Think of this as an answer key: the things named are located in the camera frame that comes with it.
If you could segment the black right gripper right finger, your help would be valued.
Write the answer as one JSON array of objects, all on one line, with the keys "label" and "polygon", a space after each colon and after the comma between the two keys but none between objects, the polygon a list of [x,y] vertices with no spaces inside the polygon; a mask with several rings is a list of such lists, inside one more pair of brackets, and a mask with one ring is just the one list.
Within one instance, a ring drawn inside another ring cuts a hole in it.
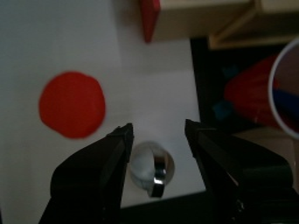
[{"label": "black right gripper right finger", "polygon": [[200,122],[184,135],[195,157],[218,224],[299,224],[299,194],[287,160]]}]

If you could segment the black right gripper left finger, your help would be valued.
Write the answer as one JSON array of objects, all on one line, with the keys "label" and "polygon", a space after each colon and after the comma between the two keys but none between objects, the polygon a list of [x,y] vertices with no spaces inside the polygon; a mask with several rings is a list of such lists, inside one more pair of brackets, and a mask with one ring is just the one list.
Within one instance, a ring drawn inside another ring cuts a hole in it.
[{"label": "black right gripper left finger", "polygon": [[134,138],[134,125],[127,124],[62,162],[39,224],[120,224]]}]

